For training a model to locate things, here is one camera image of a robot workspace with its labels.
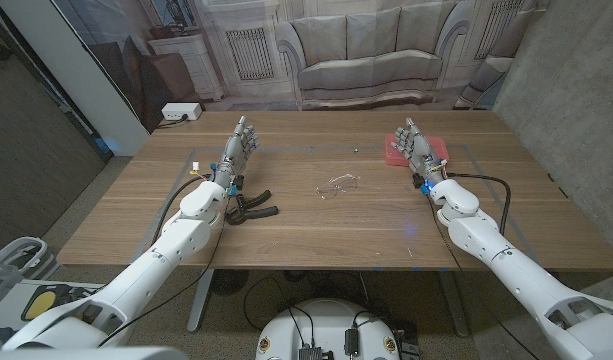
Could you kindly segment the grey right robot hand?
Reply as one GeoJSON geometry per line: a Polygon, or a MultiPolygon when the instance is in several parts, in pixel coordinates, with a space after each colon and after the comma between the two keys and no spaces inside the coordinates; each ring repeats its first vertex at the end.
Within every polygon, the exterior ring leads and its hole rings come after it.
{"type": "Polygon", "coordinates": [[[443,177],[445,161],[436,154],[429,140],[410,117],[406,118],[406,126],[399,127],[394,135],[395,140],[390,143],[390,147],[404,156],[415,174],[424,179],[435,173],[443,177]]]}

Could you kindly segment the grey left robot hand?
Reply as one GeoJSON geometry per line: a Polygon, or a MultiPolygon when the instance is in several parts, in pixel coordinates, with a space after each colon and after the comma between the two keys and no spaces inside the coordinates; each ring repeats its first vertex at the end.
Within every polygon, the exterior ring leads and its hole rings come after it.
{"type": "Polygon", "coordinates": [[[217,164],[217,173],[231,177],[241,175],[252,152],[257,148],[257,137],[253,125],[248,125],[246,116],[242,115],[228,138],[217,164]]]}

